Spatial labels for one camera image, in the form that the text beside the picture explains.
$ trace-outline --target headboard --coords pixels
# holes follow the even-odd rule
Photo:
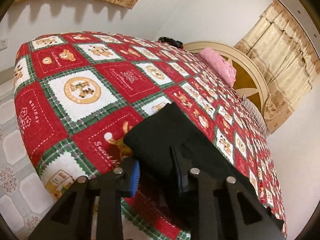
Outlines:
[[[193,53],[208,47],[234,66],[237,74],[233,88],[240,97],[245,95],[263,113],[269,89],[258,67],[245,54],[228,45],[211,41],[197,41],[183,45],[185,50]]]

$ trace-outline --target pink pillow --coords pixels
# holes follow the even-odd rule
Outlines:
[[[233,87],[236,81],[236,69],[211,48],[201,50],[197,57],[210,67],[225,83]]]

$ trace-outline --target bed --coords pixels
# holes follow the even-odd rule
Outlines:
[[[204,47],[237,69],[235,89],[192,53]],[[182,50],[114,33],[43,35],[20,47],[14,86],[28,156],[55,199],[79,176],[95,178],[117,167],[131,155],[124,135],[176,102],[249,178],[260,202],[285,220],[267,142],[239,97],[247,95],[263,111],[268,88],[254,63],[236,49],[195,42]],[[161,195],[156,183],[142,176],[135,197],[121,201],[124,239],[190,238]]]

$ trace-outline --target white wall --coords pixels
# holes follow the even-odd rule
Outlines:
[[[21,44],[49,33],[104,31],[153,39],[182,0],[139,0],[133,10],[100,0],[27,0],[10,7],[0,23],[0,71],[14,66]]]
[[[157,36],[183,43],[216,41],[234,46],[273,0],[186,0]]]
[[[300,233],[320,199],[319,95],[317,83],[292,116],[268,137],[282,191],[288,240]]]

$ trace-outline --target tiled floor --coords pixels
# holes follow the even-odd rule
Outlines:
[[[0,213],[17,238],[25,239],[53,204],[23,145],[9,80],[0,84]]]

